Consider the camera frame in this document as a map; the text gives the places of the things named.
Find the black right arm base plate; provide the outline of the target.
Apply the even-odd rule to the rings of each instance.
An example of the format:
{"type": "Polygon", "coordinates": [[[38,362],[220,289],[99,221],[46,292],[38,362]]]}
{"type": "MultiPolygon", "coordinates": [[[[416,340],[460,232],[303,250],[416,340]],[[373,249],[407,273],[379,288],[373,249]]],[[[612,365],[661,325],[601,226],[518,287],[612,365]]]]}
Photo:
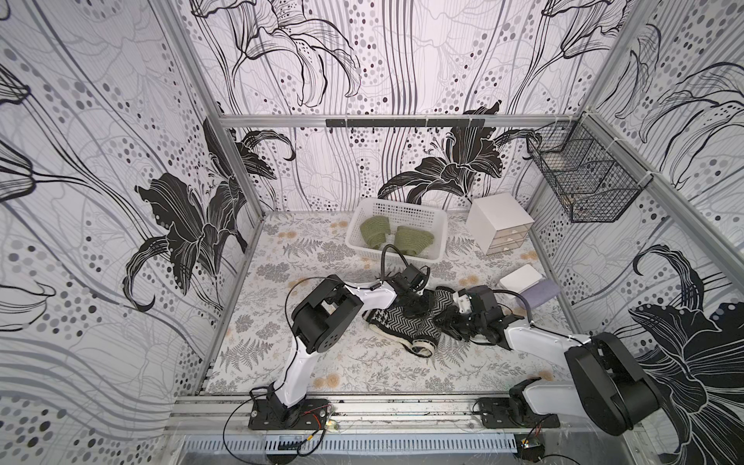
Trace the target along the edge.
{"type": "Polygon", "coordinates": [[[507,396],[480,397],[476,400],[472,413],[480,418],[487,429],[501,428],[558,428],[557,415],[538,415],[528,405],[524,391],[541,378],[528,378],[511,387],[507,396]]]}

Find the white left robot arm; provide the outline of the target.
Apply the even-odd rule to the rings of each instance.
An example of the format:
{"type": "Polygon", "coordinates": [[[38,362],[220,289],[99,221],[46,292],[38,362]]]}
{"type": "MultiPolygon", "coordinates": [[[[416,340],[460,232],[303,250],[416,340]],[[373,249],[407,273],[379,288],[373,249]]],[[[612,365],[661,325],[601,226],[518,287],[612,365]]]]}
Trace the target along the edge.
{"type": "Polygon", "coordinates": [[[347,283],[335,274],[323,278],[288,316],[294,354],[269,389],[269,400],[290,410],[304,401],[321,354],[330,350],[358,314],[388,310],[422,296],[430,270],[407,265],[370,283],[347,283]]]}

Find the black white patterned scarf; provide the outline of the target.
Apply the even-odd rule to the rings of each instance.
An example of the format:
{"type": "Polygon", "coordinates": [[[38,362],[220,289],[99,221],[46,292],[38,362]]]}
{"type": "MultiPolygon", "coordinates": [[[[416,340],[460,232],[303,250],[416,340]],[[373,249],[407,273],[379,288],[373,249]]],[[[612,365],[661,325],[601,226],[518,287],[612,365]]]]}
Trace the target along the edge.
{"type": "Polygon", "coordinates": [[[362,318],[372,331],[399,343],[413,356],[431,358],[442,335],[435,320],[455,303],[454,294],[454,290],[444,286],[425,289],[406,303],[395,303],[384,310],[364,311],[362,318]]]}

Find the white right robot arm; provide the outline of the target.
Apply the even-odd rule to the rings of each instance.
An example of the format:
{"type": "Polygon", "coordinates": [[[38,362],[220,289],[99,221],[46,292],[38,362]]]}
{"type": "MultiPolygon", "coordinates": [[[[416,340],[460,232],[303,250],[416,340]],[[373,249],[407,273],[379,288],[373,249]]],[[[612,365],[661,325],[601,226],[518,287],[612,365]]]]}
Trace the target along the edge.
{"type": "Polygon", "coordinates": [[[655,382],[617,336],[540,327],[524,294],[488,286],[461,290],[434,324],[454,339],[526,353],[569,371],[567,382],[529,378],[511,387],[506,413],[513,424],[587,418],[620,436],[662,408],[655,382]]]}

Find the green knitted scarf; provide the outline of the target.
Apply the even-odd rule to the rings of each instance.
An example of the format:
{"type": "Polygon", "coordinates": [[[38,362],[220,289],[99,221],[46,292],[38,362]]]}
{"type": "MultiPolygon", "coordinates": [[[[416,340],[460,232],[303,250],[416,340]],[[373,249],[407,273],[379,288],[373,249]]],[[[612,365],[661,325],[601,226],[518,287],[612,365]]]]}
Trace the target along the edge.
{"type": "Polygon", "coordinates": [[[360,224],[360,234],[365,245],[370,249],[379,250],[388,241],[390,233],[391,223],[387,216],[372,216],[360,224]]]}
{"type": "Polygon", "coordinates": [[[399,226],[394,237],[394,246],[405,256],[418,257],[434,243],[434,234],[428,231],[399,226]]]}

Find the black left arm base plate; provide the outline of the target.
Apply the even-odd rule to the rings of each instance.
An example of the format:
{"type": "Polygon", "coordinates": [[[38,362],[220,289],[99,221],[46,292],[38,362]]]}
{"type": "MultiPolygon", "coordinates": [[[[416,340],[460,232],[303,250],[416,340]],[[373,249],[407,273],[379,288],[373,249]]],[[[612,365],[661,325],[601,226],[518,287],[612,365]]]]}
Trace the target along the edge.
{"type": "Polygon", "coordinates": [[[329,410],[331,403],[324,398],[306,398],[293,407],[286,407],[275,398],[258,399],[248,427],[259,431],[320,430],[329,419],[329,410]]]}

